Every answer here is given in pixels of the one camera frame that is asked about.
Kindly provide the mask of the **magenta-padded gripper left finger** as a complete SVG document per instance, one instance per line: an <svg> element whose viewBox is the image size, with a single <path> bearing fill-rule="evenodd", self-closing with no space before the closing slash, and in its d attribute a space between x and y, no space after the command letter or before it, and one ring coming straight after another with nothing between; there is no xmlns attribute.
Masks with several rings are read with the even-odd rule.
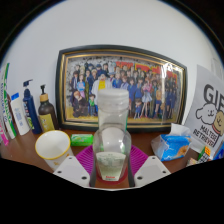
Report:
<svg viewBox="0 0 224 224"><path fill-rule="evenodd" d="M54 175L84 188L89 188L93 167L93 149L88 146L76 156L68 156L54 171Z"/></svg>

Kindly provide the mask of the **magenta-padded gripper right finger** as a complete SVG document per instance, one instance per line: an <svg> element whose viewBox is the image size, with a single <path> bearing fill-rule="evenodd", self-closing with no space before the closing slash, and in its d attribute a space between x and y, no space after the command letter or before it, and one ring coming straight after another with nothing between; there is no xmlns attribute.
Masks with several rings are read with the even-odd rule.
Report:
<svg viewBox="0 0 224 224"><path fill-rule="evenodd" d="M128 167L130 187L143 187L167 175L170 171L157 156L148 156L136 146L131 147Z"/></svg>

